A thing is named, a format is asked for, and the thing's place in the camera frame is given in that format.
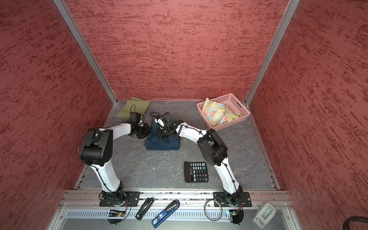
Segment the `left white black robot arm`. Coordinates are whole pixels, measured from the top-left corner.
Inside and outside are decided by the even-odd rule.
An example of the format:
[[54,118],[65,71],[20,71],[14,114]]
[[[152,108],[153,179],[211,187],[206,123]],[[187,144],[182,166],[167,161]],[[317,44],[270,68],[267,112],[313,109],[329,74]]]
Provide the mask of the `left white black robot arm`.
[[95,172],[101,187],[100,199],[115,207],[128,204],[123,184],[112,166],[113,142],[122,136],[143,139],[150,134],[148,124],[120,123],[108,128],[91,128],[79,145],[79,158]]

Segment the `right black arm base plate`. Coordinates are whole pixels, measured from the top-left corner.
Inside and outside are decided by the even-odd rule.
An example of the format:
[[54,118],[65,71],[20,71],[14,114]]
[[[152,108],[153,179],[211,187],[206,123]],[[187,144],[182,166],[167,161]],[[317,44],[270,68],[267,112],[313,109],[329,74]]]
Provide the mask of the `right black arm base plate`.
[[218,201],[222,207],[237,207],[241,205],[243,208],[252,207],[252,201],[248,192],[243,192],[237,199],[226,192],[214,192],[213,198]]

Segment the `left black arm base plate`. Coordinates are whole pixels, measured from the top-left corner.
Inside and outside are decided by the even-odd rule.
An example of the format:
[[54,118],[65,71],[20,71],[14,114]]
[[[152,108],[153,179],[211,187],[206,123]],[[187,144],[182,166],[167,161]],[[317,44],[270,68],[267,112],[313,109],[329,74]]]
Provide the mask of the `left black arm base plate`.
[[[140,192],[138,191],[131,191],[131,192],[125,192],[125,200],[128,200],[129,203],[128,205],[129,206],[132,206],[132,207],[137,207],[138,206],[138,202],[139,202],[139,199],[140,199]],[[113,207],[113,208],[123,208],[127,205],[127,202],[126,201],[122,201],[122,204],[117,206],[115,205],[115,202],[114,201],[110,201],[108,199],[105,199],[102,197],[102,195],[100,195],[100,203],[99,203],[99,206],[100,207]]]

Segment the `blue denim skirt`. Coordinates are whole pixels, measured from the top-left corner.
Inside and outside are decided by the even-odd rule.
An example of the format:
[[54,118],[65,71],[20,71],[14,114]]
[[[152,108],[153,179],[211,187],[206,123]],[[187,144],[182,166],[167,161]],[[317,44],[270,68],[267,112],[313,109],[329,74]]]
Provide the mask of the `blue denim skirt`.
[[172,140],[170,137],[159,139],[157,132],[159,129],[159,125],[152,120],[150,134],[147,136],[144,143],[146,150],[179,150],[180,140]]

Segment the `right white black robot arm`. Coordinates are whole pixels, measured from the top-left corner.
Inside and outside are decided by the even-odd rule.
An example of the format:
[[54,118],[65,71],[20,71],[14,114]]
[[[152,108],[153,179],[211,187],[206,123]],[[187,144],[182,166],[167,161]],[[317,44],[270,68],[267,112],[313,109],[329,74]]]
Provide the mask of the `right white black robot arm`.
[[232,207],[238,206],[243,188],[232,172],[228,160],[228,148],[218,133],[214,129],[203,130],[182,120],[175,120],[168,112],[163,115],[151,112],[149,115],[159,126],[159,138],[170,137],[172,140],[186,138],[198,145],[204,160],[214,166],[221,179],[226,203]]

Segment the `olive green skirt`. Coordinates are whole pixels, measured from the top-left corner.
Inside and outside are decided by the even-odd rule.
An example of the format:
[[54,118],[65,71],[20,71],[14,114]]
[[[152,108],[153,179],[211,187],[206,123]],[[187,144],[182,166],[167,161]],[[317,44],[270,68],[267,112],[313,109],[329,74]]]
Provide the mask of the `olive green skirt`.
[[150,104],[151,100],[144,100],[137,97],[131,97],[129,100],[126,101],[126,105],[118,113],[117,117],[123,120],[128,120],[131,112],[136,112],[145,115]]

